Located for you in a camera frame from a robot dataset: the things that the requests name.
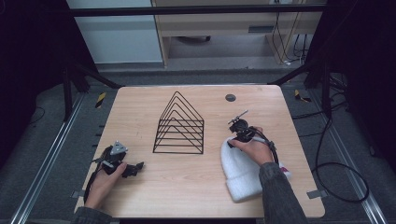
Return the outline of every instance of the black wire rack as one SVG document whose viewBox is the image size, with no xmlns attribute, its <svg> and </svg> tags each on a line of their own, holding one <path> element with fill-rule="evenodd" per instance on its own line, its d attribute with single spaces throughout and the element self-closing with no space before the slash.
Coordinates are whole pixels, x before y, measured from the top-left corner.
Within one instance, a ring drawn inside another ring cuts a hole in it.
<svg viewBox="0 0 396 224">
<path fill-rule="evenodd" d="M 158 122 L 153 153 L 204 154 L 204 119 L 176 91 Z"/>
</svg>

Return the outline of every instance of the gray sleeve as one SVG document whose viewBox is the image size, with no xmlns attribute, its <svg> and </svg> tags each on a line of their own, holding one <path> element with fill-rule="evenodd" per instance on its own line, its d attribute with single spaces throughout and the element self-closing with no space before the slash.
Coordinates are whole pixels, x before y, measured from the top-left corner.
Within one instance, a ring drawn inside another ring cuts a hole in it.
<svg viewBox="0 0 396 224">
<path fill-rule="evenodd" d="M 265 223 L 307 223 L 291 185 L 274 162 L 260 167 Z"/>
<path fill-rule="evenodd" d="M 72 224 L 86 223 L 86 224 L 99 224 L 99 223 L 110 223 L 112 217 L 108 214 L 94 210 L 88 207 L 79 207 L 77 212 L 74 214 Z"/>
</svg>

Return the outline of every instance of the human hand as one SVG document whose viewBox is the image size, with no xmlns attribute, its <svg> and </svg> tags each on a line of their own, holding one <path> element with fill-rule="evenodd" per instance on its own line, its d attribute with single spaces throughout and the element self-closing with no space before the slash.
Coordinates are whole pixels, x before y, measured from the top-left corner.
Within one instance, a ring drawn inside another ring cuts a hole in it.
<svg viewBox="0 0 396 224">
<path fill-rule="evenodd" d="M 261 127 L 254 128 L 262 132 Z M 235 139 L 229 140 L 228 142 L 247 153 L 247 155 L 260 166 L 266 162 L 274 161 L 270 148 L 262 142 L 250 140 L 249 142 L 244 143 Z"/>
<path fill-rule="evenodd" d="M 108 175 L 104 170 L 101 169 L 96 174 L 96 178 L 92 182 L 90 194 L 88 195 L 87 202 L 85 202 L 85 206 L 92 209 L 101 208 L 104 199 L 111 189 L 113 189 L 117 180 L 126 169 L 126 166 L 126 162 L 123 162 L 111 175 Z"/>
</svg>

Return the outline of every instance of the left hand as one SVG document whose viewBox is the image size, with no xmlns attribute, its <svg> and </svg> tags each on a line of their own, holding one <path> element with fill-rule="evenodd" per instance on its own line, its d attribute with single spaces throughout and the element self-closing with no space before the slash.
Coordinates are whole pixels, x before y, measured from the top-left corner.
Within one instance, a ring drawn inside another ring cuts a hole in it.
<svg viewBox="0 0 396 224">
<path fill-rule="evenodd" d="M 88 196 L 87 202 L 85 202 L 85 207 L 92 209 L 101 208 L 107 194 L 113 189 L 117 180 L 126 169 L 126 166 L 126 162 L 123 162 L 111 175 L 108 175 L 104 170 L 100 170 L 92 182 L 90 195 Z"/>
</svg>

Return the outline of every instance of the person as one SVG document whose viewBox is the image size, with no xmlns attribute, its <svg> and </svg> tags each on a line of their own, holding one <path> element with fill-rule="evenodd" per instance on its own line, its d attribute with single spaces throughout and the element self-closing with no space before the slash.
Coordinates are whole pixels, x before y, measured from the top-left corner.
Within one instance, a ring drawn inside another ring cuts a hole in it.
<svg viewBox="0 0 396 224">
<path fill-rule="evenodd" d="M 262 127 L 254 127 L 262 132 Z M 274 162 L 270 148 L 258 141 L 243 143 L 230 140 L 229 143 L 245 153 L 260 166 L 262 184 L 262 205 L 264 223 L 307 223 L 303 208 L 300 206 L 285 174 Z"/>
<path fill-rule="evenodd" d="M 254 128 L 262 132 L 261 127 Z M 265 223 L 307 223 L 303 208 L 298 203 L 288 179 L 279 166 L 274 163 L 270 148 L 264 143 L 254 140 L 247 143 L 230 140 L 229 143 L 247 153 L 260 166 L 259 179 L 262 184 Z M 111 221 L 111 216 L 98 209 L 125 168 L 126 163 L 123 163 L 111 175 L 107 175 L 103 170 L 99 171 L 92 183 L 87 202 L 84 207 L 77 210 L 72 223 L 95 224 Z"/>
<path fill-rule="evenodd" d="M 117 180 L 126 169 L 126 162 L 117 167 L 113 174 L 108 175 L 104 170 L 96 174 L 96 178 L 91 185 L 90 194 L 83 207 L 79 207 L 73 216 L 72 224 L 77 223 L 110 223 L 112 216 L 99 211 L 108 193 L 113 189 Z"/>
</svg>

